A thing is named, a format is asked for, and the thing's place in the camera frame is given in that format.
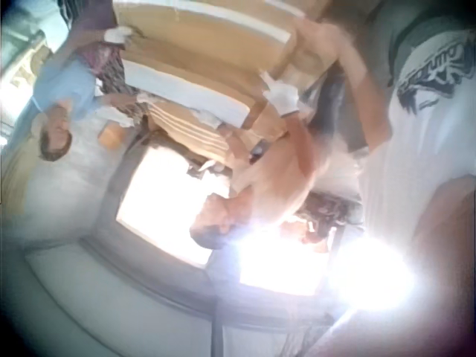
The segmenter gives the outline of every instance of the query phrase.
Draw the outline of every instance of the blue shirt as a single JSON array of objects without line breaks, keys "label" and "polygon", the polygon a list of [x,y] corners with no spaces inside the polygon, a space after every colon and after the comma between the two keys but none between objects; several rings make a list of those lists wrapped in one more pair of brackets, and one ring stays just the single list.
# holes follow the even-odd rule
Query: blue shirt
[{"label": "blue shirt", "polygon": [[42,112],[60,100],[72,99],[71,119],[83,119],[99,108],[95,97],[96,77],[88,65],[73,56],[64,65],[47,61],[33,87],[33,102]]}]

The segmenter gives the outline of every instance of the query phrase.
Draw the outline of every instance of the window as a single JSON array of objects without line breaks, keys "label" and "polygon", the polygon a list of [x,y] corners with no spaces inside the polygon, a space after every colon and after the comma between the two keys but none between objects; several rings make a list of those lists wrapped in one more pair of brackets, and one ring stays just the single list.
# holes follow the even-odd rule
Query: window
[{"label": "window", "polygon": [[[207,195],[226,196],[227,184],[212,174],[187,174],[188,163],[170,149],[149,148],[119,208],[117,220],[161,250],[204,267],[211,251],[198,246],[189,227]],[[328,254],[267,231],[239,243],[240,282],[293,295],[313,295],[327,267]]]},{"label": "window", "polygon": [[117,221],[161,250],[203,267],[211,251],[197,245],[189,228],[209,194],[208,185],[187,175],[178,153],[149,148],[120,205]]}]

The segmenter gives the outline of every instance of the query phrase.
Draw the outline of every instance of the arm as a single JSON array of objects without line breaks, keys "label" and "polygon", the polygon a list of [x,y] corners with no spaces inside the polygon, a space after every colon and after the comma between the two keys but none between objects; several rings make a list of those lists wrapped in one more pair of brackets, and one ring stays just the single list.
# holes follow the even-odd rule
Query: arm
[{"label": "arm", "polygon": [[220,125],[217,130],[225,139],[235,160],[248,164],[250,152],[236,132],[226,124]]},{"label": "arm", "polygon": [[385,100],[352,43],[346,42],[339,62],[350,82],[358,119],[372,152],[391,137]]},{"label": "arm", "polygon": [[81,47],[95,42],[123,44],[132,35],[132,29],[127,26],[118,26],[108,30],[83,31],[74,36],[68,36],[65,43],[53,55],[51,61],[63,65],[68,58]]},{"label": "arm", "polygon": [[336,25],[308,19],[297,21],[296,28],[311,51],[340,62],[352,88],[369,150],[383,144],[391,137],[385,101],[350,36]]},{"label": "arm", "polygon": [[318,168],[317,153],[312,136],[300,119],[299,112],[284,115],[283,119],[295,148],[300,171],[305,177],[311,177]]},{"label": "arm", "polygon": [[111,93],[96,97],[101,106],[123,107],[134,104],[138,101],[137,95]]},{"label": "arm", "polygon": [[57,65],[63,65],[81,47],[103,41],[105,32],[105,30],[85,31],[77,36],[69,36],[52,56],[51,61]]}]

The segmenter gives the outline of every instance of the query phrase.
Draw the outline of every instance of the white t-shirt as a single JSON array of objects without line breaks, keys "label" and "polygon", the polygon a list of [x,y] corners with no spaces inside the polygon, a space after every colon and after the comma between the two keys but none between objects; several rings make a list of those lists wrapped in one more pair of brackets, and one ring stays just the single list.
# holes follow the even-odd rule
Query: white t-shirt
[{"label": "white t-shirt", "polygon": [[389,108],[392,138],[359,178],[369,237],[406,249],[436,189],[476,175],[476,32],[432,37],[405,63]]}]

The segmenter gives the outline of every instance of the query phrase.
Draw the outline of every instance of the bright window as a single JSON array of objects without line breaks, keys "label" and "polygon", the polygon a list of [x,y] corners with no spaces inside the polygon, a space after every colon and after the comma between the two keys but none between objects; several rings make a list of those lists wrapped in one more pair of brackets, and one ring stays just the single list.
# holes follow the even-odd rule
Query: bright window
[{"label": "bright window", "polygon": [[170,149],[149,148],[119,208],[117,221],[147,242],[189,264],[203,267],[211,250],[197,245],[189,228],[209,194],[187,175],[188,163]]}]

